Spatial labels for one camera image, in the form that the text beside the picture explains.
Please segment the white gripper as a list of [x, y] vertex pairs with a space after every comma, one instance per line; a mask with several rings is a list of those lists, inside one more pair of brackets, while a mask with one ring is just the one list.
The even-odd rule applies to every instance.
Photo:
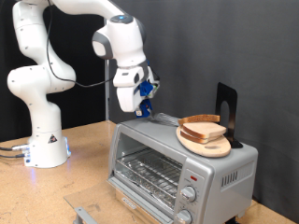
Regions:
[[141, 102], [150, 99], [155, 93], [154, 79], [151, 69], [145, 71], [141, 66], [131, 69], [118, 68], [116, 72], [117, 96], [121, 110], [135, 112], [138, 118], [143, 116], [142, 110], [137, 110]]

